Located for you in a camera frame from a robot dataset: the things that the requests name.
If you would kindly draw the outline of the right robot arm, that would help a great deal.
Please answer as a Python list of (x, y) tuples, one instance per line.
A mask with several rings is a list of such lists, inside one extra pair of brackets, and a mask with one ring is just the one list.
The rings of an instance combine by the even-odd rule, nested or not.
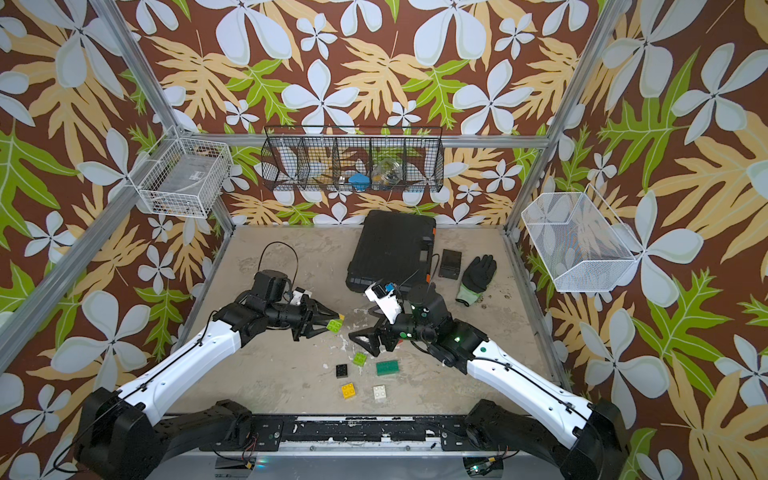
[(364, 292), (379, 316), (350, 339), (372, 356), (400, 342), (421, 342), (442, 365), (494, 388), (523, 409), (508, 412), (479, 401), (464, 419), (477, 449), (526, 452), (555, 465), (566, 479), (617, 479), (630, 453), (630, 436), (617, 406), (593, 403), (538, 375), (508, 355), (477, 327), (456, 319), (432, 284), (401, 293), (374, 283)]

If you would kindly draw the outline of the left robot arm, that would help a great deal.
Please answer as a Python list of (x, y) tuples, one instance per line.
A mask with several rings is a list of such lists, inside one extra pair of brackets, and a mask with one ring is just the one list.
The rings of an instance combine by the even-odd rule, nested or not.
[(169, 409), (223, 360), (267, 331), (294, 340), (327, 331), (339, 314), (289, 278), (260, 271), (233, 302), (216, 310), (200, 333), (151, 370), (115, 391), (100, 388), (83, 404), (71, 452), (102, 479), (145, 479), (162, 462), (219, 443), (239, 448), (253, 440), (252, 412), (232, 400), (190, 414)]

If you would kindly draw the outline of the light green lego brick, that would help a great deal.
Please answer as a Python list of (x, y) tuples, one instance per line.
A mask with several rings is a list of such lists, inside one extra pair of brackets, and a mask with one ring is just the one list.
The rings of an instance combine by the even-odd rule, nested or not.
[(330, 320), (326, 326), (328, 331), (338, 333), (343, 326), (343, 321), (341, 319), (334, 319)]
[(367, 359), (368, 359), (368, 356), (366, 354), (357, 352), (353, 357), (352, 363), (355, 366), (363, 367), (366, 364)]

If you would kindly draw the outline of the dark green lego brick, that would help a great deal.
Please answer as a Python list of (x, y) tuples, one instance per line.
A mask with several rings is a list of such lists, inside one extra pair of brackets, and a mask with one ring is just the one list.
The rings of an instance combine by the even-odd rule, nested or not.
[(397, 360), (382, 361), (376, 363), (375, 370), (376, 375), (379, 377), (395, 375), (400, 372), (400, 365)]

